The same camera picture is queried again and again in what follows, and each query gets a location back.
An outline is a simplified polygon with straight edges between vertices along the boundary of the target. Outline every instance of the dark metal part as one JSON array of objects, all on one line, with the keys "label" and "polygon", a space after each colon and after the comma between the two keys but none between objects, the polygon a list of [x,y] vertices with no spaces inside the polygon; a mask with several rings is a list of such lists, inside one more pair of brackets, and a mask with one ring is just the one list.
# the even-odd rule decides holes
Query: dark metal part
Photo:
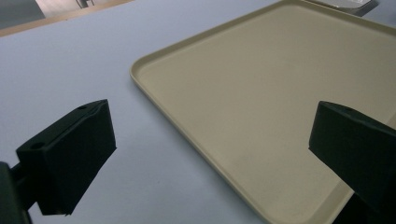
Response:
[{"label": "dark metal part", "polygon": [[396,131],[352,108],[320,102],[309,149],[379,216],[396,216]]}]

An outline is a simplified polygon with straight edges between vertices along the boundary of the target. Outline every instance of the black object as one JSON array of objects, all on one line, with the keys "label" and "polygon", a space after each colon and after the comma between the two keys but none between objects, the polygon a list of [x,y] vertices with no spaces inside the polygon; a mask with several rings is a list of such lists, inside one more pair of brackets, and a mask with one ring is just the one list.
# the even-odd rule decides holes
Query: black object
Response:
[{"label": "black object", "polygon": [[[19,147],[11,171],[0,163],[0,204],[9,204],[6,214],[23,214],[34,202],[43,215],[71,214],[115,149],[107,100],[82,105]],[[5,222],[3,209],[0,223],[18,223]]]},{"label": "black object", "polygon": [[319,102],[309,149],[371,208],[396,216],[396,131],[352,108]]}]

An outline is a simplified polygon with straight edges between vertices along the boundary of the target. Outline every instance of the beige tray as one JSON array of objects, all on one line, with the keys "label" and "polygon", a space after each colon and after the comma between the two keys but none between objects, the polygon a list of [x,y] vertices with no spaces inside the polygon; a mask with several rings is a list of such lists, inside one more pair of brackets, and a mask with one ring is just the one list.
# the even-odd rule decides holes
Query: beige tray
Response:
[{"label": "beige tray", "polygon": [[308,150],[319,100],[396,112],[396,31],[281,1],[152,53],[132,77],[263,218],[330,223],[352,190]]}]

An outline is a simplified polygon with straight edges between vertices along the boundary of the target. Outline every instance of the table surface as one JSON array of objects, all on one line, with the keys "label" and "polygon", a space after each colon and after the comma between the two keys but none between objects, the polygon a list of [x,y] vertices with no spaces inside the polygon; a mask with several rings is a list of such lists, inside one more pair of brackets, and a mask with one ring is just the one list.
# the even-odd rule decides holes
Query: table surface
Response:
[{"label": "table surface", "polygon": [[[72,216],[34,223],[263,223],[146,98],[134,61],[276,0],[141,0],[0,37],[0,158],[72,109],[108,99],[118,149]],[[396,26],[396,2],[363,18]]]}]

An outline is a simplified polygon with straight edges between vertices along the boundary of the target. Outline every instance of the white table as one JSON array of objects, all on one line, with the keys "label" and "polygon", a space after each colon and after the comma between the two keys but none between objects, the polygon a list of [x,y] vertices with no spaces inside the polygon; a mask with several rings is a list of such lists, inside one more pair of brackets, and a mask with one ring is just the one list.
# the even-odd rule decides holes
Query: white table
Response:
[{"label": "white table", "polygon": [[[0,160],[72,109],[108,99],[116,152],[72,216],[34,223],[262,223],[129,77],[138,58],[275,0],[137,0],[0,38]],[[364,16],[396,26],[396,2]]]}]

